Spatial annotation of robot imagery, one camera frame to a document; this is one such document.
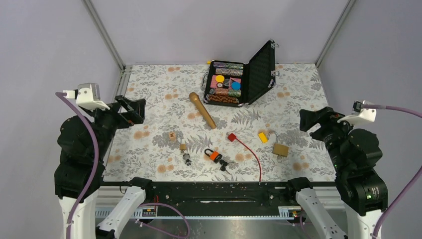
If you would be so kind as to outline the large brass padlock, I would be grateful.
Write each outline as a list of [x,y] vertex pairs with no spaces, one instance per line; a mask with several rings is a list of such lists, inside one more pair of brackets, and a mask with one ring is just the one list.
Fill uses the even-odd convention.
[[280,139],[279,134],[273,130],[270,130],[267,134],[267,138],[269,139],[271,135],[275,135],[276,137],[275,143],[273,145],[272,153],[277,156],[288,157],[289,148],[285,145],[282,145],[279,142],[279,139]]

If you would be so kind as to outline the orange black padlock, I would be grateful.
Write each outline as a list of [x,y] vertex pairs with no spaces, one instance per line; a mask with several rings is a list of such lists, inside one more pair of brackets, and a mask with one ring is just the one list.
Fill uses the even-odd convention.
[[214,163],[219,163],[219,161],[222,159],[222,155],[219,152],[213,151],[209,148],[204,150],[204,154]]

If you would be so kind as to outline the black keys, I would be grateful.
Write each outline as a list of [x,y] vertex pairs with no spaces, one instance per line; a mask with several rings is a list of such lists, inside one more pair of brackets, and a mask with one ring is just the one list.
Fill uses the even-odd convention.
[[219,164],[220,164],[220,168],[219,168],[220,171],[225,172],[225,173],[231,175],[231,173],[228,171],[228,166],[230,164],[232,164],[232,162],[227,162],[225,160],[220,160],[219,161]]

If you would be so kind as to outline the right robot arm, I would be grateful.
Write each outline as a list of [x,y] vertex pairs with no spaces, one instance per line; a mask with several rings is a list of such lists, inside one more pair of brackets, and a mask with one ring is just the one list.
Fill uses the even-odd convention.
[[324,143],[335,169],[335,186],[345,203],[349,239],[375,239],[377,221],[388,207],[388,189],[374,167],[382,158],[376,134],[360,124],[375,121],[372,105],[356,102],[353,113],[345,116],[331,107],[318,111],[301,109],[300,130]]

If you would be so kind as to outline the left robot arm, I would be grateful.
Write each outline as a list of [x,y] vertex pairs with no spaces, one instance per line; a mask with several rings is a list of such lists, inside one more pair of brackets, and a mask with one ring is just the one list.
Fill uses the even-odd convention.
[[60,127],[57,143],[61,147],[60,163],[54,173],[55,194],[62,210],[64,237],[67,239],[116,239],[140,204],[154,200],[152,182],[133,178],[126,197],[100,224],[95,223],[96,202],[104,172],[104,156],[119,129],[142,124],[144,99],[129,100],[116,96],[105,110],[78,109],[64,92],[56,96],[75,116]]

